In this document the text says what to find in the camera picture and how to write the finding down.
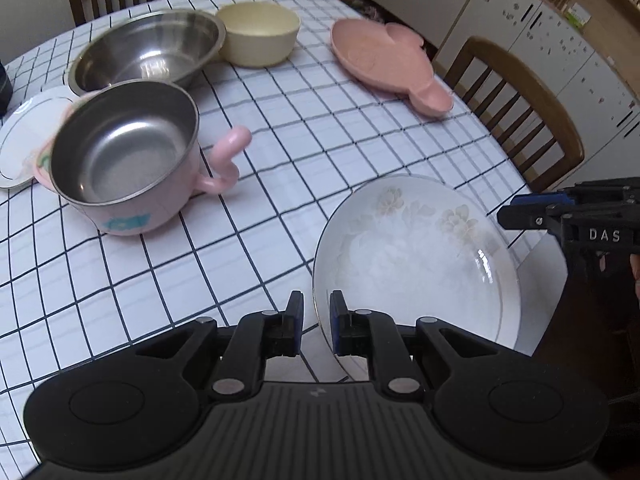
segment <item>pink mouse-shaped plate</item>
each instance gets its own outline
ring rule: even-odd
[[[353,76],[388,92],[408,94],[421,114],[442,117],[453,108],[453,97],[433,75],[422,50],[424,40],[399,23],[344,19],[334,23],[335,56]]]

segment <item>white plate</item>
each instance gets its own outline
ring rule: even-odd
[[[337,289],[350,310],[398,324],[434,316],[508,348],[518,337],[520,288],[502,237],[475,203],[429,178],[380,178],[347,197],[320,237],[313,287],[328,341]],[[340,362],[367,380],[364,359]]]
[[[0,129],[0,189],[20,186],[33,177],[35,153],[58,130],[62,116],[78,96],[57,86],[23,102]]]

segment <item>blue sticker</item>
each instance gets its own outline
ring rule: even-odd
[[[151,218],[151,214],[130,216],[129,218],[112,218],[103,224],[110,231],[130,231],[144,227]]]

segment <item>handle grip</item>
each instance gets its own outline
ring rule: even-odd
[[[444,117],[453,108],[453,97],[435,78],[422,88],[409,92],[409,101],[421,114]]]
[[[198,174],[194,188],[210,194],[221,194],[231,189],[240,176],[238,167],[231,161],[251,142],[251,132],[244,126],[235,126],[215,143],[209,153],[209,165],[219,177]]]

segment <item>cream bowl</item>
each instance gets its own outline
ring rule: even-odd
[[[216,15],[226,27],[220,55],[229,63],[261,68],[283,62],[296,44],[300,17],[271,2],[242,2]]]

